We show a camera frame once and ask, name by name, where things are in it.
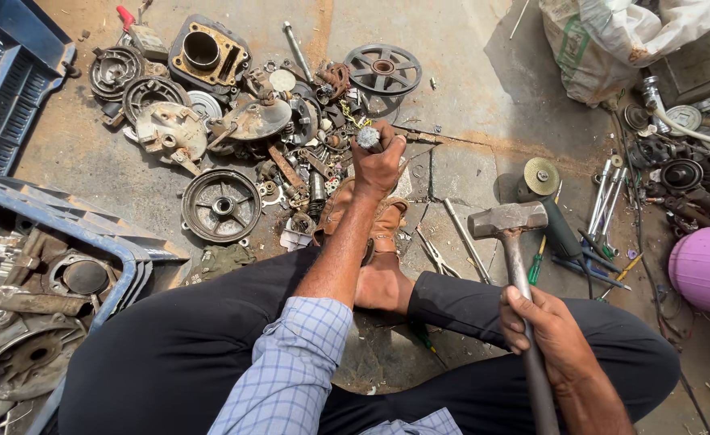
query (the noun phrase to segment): brown leather shoe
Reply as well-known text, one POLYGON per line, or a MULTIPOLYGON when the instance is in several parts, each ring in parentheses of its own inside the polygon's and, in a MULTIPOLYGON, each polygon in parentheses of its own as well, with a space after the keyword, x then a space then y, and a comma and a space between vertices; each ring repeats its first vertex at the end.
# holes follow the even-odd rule
MULTIPOLYGON (((326 202, 320 214, 320 223, 312 233, 312 241, 321 246, 339 226, 344 212, 350 206, 355 188, 355 178, 346 178, 326 202)), ((393 233, 405 226, 404 217, 408 211, 408 201, 399 197, 388 197, 377 205, 374 213, 374 225, 369 233, 363 265, 368 264, 376 252, 398 252, 393 233)))

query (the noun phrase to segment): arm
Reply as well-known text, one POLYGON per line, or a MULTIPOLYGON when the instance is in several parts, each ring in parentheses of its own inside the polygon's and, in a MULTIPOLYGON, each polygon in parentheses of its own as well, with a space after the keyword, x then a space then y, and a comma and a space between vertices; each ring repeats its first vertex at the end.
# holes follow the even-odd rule
POLYGON ((353 140, 353 200, 320 257, 253 346, 253 365, 237 380, 210 435, 317 433, 331 378, 341 361, 358 272, 374 213, 398 179, 403 136, 378 122, 378 155, 353 140))
POLYGON ((513 286, 504 288, 502 300, 500 326, 515 354, 530 348, 522 318, 533 324, 569 432, 633 435, 621 398, 563 301, 532 287, 530 302, 513 286))

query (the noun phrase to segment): pliers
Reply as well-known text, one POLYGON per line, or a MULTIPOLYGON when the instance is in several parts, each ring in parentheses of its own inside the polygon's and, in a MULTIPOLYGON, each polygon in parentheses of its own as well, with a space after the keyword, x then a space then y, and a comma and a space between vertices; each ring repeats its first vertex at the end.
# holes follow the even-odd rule
POLYGON ((425 235, 422 233, 419 225, 417 225, 417 234, 419 234, 419 238, 422 239, 422 243, 425 244, 425 251, 428 255, 430 255, 430 259, 436 263, 438 273, 441 275, 456 276, 457 278, 460 278, 459 273, 457 273, 455 269, 452 269, 452 266, 448 265, 444 261, 444 258, 441 256, 441 253, 438 252, 436 246, 433 246, 433 243, 425 238, 425 235))

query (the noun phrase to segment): shirt cuff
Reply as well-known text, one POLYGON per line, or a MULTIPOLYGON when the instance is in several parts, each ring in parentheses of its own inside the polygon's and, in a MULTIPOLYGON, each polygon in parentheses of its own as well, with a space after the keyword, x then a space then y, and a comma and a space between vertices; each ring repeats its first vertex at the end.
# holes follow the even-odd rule
POLYGON ((338 300, 293 296, 285 302, 280 318, 264 328, 264 334, 272 334, 282 324, 339 365, 352 321, 352 310, 338 300))

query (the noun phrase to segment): hammer head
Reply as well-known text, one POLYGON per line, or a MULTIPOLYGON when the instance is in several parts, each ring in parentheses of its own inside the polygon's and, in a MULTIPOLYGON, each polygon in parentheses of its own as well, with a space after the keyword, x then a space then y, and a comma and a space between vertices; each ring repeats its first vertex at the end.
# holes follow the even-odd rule
POLYGON ((468 232, 474 239, 503 237, 548 225, 542 203, 505 203, 468 216, 468 232))

